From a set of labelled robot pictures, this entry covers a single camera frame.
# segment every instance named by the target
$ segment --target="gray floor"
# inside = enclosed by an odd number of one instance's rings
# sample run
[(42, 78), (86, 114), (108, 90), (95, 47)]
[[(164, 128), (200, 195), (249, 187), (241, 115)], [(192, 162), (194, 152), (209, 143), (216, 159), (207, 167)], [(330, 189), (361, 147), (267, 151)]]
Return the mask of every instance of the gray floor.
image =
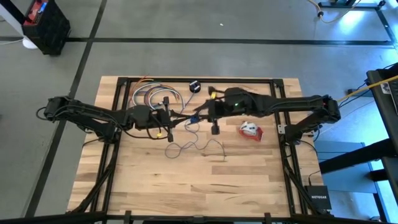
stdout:
[[(13, 2), (25, 10), (29, 1)], [(71, 20), (73, 37), (89, 36), (100, 2), (57, 0)], [(395, 0), (384, 8), (395, 33), (397, 11)], [(342, 12), (326, 10), (326, 20)], [(17, 34), (3, 22), (0, 35)], [(96, 36), (389, 40), (374, 11), (353, 11), (336, 23), (323, 24), (304, 0), (108, 0)], [(34, 113), (45, 106), (47, 98), (68, 94), (84, 48), (84, 43), (67, 43), (61, 56), (49, 57), (21, 44), (0, 45), (0, 219), (24, 214), (56, 126), (36, 119)], [(94, 102), (103, 75), (147, 74), (298, 77), (305, 95), (340, 98), (346, 89), (362, 84), (366, 71), (397, 60), (392, 47), (94, 43), (76, 98)], [(384, 139), (386, 132), (374, 103), (351, 113), (369, 101), (358, 99), (345, 106), (344, 121), (325, 126), (320, 139), (366, 144)], [(65, 212), (84, 136), (67, 124), (37, 215)], [(333, 213), (338, 217), (374, 215), (374, 207), (357, 211), (354, 203), (345, 200), (360, 201), (366, 196), (333, 195)]]

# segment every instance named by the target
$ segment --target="black tape roll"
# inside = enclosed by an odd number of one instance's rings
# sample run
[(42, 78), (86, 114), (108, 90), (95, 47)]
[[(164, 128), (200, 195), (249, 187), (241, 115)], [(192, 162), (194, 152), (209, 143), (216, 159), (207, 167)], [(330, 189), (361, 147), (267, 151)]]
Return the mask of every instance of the black tape roll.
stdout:
[(191, 93), (198, 93), (200, 92), (200, 82), (198, 82), (197, 80), (189, 83), (189, 90), (191, 91)]

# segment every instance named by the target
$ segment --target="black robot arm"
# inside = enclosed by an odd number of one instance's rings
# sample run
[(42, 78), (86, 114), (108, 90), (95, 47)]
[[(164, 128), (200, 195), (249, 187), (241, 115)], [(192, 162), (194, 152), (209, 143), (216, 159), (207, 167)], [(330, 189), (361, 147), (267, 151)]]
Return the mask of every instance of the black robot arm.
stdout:
[[(172, 142), (168, 97), (164, 98), (163, 104), (165, 109), (153, 110), (146, 105), (137, 105), (127, 110), (111, 111), (73, 100), (67, 96), (58, 96), (49, 99), (44, 116), (49, 121), (67, 120), (75, 123), (84, 131), (95, 132), (102, 141), (108, 143), (117, 141), (122, 131), (134, 138), (153, 140), (167, 138), (169, 142)], [(167, 136), (153, 138), (148, 131), (148, 136), (133, 136), (127, 133), (133, 127), (138, 130), (158, 128), (160, 132), (164, 129)]]
[[(153, 110), (146, 105), (137, 105), (127, 110), (107, 110), (93, 105), (73, 100), (67, 96), (58, 96), (49, 99), (45, 107), (44, 116), (49, 121), (67, 120), (77, 124), (84, 131), (90, 130), (104, 142), (115, 142), (125, 132), (134, 138), (165, 139), (172, 142), (172, 128), (179, 123), (197, 117), (197, 121), (207, 119), (213, 123), (212, 134), (219, 134), (217, 120), (230, 116), (255, 116), (262, 118), (270, 116), (276, 111), (312, 111), (313, 113), (298, 124), (283, 127), (285, 141), (291, 142), (301, 139), (302, 133), (317, 130), (322, 123), (335, 123), (340, 119), (340, 112), (335, 100), (328, 95), (300, 98), (274, 98), (269, 95), (251, 93), (241, 88), (227, 88), (218, 91), (210, 88), (209, 92), (221, 92), (224, 96), (206, 102), (194, 109), (194, 115), (178, 114), (169, 110), (169, 98), (163, 101), (164, 109)], [(203, 109), (208, 114), (200, 114)], [(148, 136), (133, 136), (127, 131), (136, 128), (147, 130)], [(161, 133), (164, 130), (166, 137), (153, 138), (149, 129), (157, 128)]]
[(297, 124), (283, 126), (285, 141), (291, 142), (301, 139), (303, 133), (316, 131), (323, 123), (335, 123), (340, 120), (338, 104), (328, 95), (298, 98), (274, 98), (269, 95), (251, 93), (241, 88), (227, 88), (225, 91), (209, 87), (209, 94), (224, 93), (224, 96), (207, 100), (206, 103), (194, 109), (197, 114), (208, 109), (206, 116), (213, 123), (212, 134), (219, 134), (217, 120), (228, 116), (248, 115), (262, 118), (277, 111), (311, 111), (307, 118)]

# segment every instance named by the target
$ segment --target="wooden table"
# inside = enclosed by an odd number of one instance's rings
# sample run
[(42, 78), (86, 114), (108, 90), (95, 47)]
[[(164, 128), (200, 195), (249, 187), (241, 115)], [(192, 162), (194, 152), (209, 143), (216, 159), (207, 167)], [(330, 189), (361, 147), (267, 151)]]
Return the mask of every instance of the wooden table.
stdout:
[[(102, 77), (96, 106), (111, 108), (117, 79), (118, 77)], [(302, 96), (298, 79), (287, 78), (284, 83), (287, 97)], [(187, 83), (165, 84), (172, 85), (185, 100), (189, 99), (191, 93)], [(271, 94), (269, 85), (266, 84), (206, 83), (203, 84), (202, 91), (195, 94), (184, 113), (191, 113), (192, 109), (209, 98), (209, 85), (219, 90), (239, 86), (256, 93)], [(161, 101), (164, 95), (170, 96), (170, 107), (179, 112), (181, 104), (176, 103), (169, 93), (157, 95), (153, 102)], [(304, 112), (290, 113), (293, 124), (306, 115)], [(255, 122), (263, 129), (261, 142), (244, 139), (239, 135), (237, 129), (243, 121)], [(197, 132), (198, 146), (203, 147), (209, 139), (218, 140), (224, 146), (227, 155), (225, 160), (221, 147), (215, 142), (210, 142), (204, 150), (191, 147), (178, 158), (169, 159), (164, 152), (169, 144), (166, 139), (133, 139), (124, 134), (108, 213), (124, 215), (125, 210), (131, 210), (133, 215), (263, 217), (265, 212), (269, 212), (272, 217), (289, 217), (274, 116), (223, 118), (219, 120), (219, 126), (220, 135), (213, 136), (211, 123), (201, 122)], [(174, 141), (179, 145), (195, 140), (195, 136), (188, 133), (183, 124), (173, 131)], [(146, 136), (145, 131), (130, 130), (130, 133)], [(155, 136), (156, 133), (157, 130), (154, 129), (152, 134)], [(95, 138), (94, 134), (88, 134), (86, 141)], [(303, 140), (313, 143), (308, 137)], [(93, 142), (83, 148), (68, 204), (69, 210), (75, 208), (94, 186), (102, 148), (101, 142)], [(170, 154), (177, 153), (177, 148), (173, 148), (169, 151)], [(317, 156), (306, 144), (297, 146), (297, 155), (302, 179), (306, 184), (308, 175), (319, 170)], [(320, 173), (312, 175), (311, 181), (314, 185), (322, 184)], [(294, 185), (293, 193), (296, 211), (299, 212), (298, 193)], [(98, 209), (101, 209), (102, 201), (103, 191), (99, 196)]]

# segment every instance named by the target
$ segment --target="yellow cable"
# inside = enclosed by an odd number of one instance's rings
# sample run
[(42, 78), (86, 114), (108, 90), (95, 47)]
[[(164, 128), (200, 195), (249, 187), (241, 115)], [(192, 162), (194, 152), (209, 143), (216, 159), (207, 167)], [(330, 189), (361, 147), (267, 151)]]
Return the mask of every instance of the yellow cable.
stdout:
[[(321, 7), (319, 7), (319, 5), (318, 5), (316, 2), (314, 2), (313, 0), (307, 0), (307, 1), (309, 1), (310, 3), (312, 3), (312, 4), (316, 7), (316, 9), (317, 9), (318, 12), (321, 12), (321, 11), (322, 11), (322, 10), (321, 10)], [(350, 11), (352, 11), (361, 1), (362, 1), (362, 0), (359, 0), (357, 3), (355, 3), (355, 4), (353, 5), (353, 7), (351, 7), (351, 9), (348, 9), (344, 14), (342, 14), (341, 16), (338, 16), (337, 18), (333, 19), (332, 21), (324, 21), (324, 20), (323, 20), (323, 16), (320, 16), (320, 20), (321, 20), (322, 22), (326, 23), (326, 24), (329, 24), (329, 23), (332, 23), (332, 22), (336, 22), (337, 20), (339, 20), (339, 19), (341, 19), (343, 16), (345, 16), (347, 13), (349, 13)]]
[(360, 88), (360, 89), (358, 89), (358, 90), (356, 90), (356, 91), (344, 96), (343, 98), (339, 99), (337, 102), (341, 102), (341, 101), (343, 101), (343, 100), (345, 100), (345, 99), (347, 99), (347, 98), (349, 98), (349, 97), (351, 97), (351, 96), (353, 96), (353, 95), (355, 95), (357, 93), (361, 93), (362, 91), (368, 90), (370, 88), (373, 88), (375, 86), (381, 85), (381, 84), (386, 83), (386, 82), (391, 82), (391, 81), (396, 80), (396, 79), (398, 79), (398, 75), (396, 75), (394, 77), (391, 77), (391, 78), (388, 78), (388, 79), (383, 80), (383, 81), (379, 81), (379, 82), (377, 82), (375, 84), (368, 85), (368, 86), (366, 86), (364, 88)]

